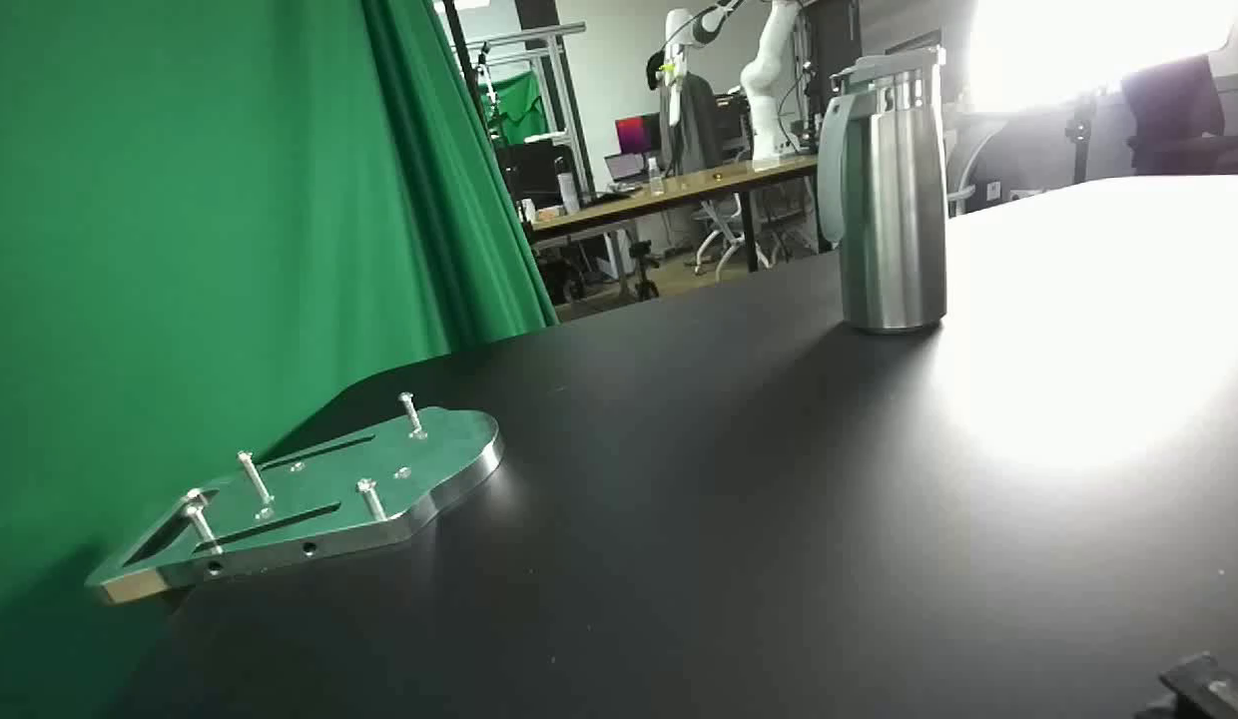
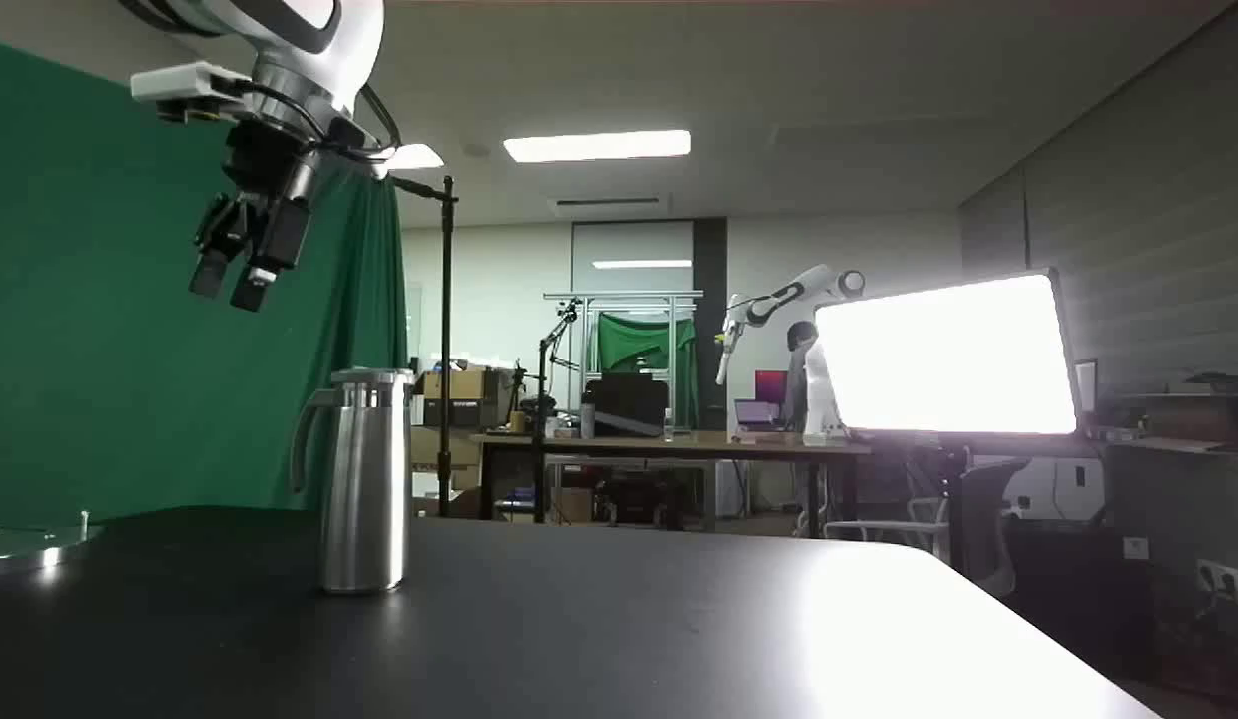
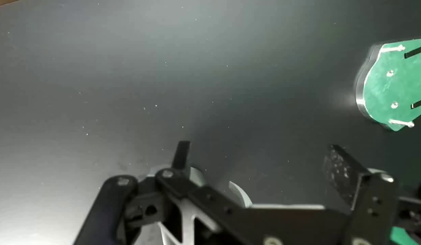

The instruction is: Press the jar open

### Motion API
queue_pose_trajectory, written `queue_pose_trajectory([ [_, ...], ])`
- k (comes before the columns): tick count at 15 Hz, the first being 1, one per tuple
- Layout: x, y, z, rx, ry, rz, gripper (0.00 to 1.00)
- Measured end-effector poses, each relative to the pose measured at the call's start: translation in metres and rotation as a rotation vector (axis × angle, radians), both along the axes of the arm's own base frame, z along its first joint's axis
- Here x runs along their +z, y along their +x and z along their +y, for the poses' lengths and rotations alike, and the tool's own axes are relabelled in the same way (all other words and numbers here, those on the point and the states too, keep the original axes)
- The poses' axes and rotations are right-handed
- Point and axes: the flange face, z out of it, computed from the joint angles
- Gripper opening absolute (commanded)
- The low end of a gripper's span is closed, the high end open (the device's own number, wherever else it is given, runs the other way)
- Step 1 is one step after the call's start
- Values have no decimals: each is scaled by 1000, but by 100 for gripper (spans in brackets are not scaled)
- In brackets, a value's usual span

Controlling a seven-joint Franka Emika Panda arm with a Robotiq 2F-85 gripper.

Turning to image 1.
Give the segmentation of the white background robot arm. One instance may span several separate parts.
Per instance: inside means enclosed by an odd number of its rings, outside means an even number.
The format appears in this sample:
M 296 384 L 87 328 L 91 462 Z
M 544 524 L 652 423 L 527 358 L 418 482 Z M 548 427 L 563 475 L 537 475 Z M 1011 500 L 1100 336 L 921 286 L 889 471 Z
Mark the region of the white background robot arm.
M 741 0 L 716 0 L 709 8 L 704 8 L 696 41 L 700 42 L 716 41 L 738 4 Z M 781 48 L 792 42 L 792 30 L 798 25 L 798 8 L 801 0 L 766 0 L 766 20 L 756 41 L 756 54 L 738 70 L 738 86 L 752 113 L 752 161 L 756 165 L 769 165 L 788 153 L 781 113 L 780 113 L 780 76 L 781 76 Z

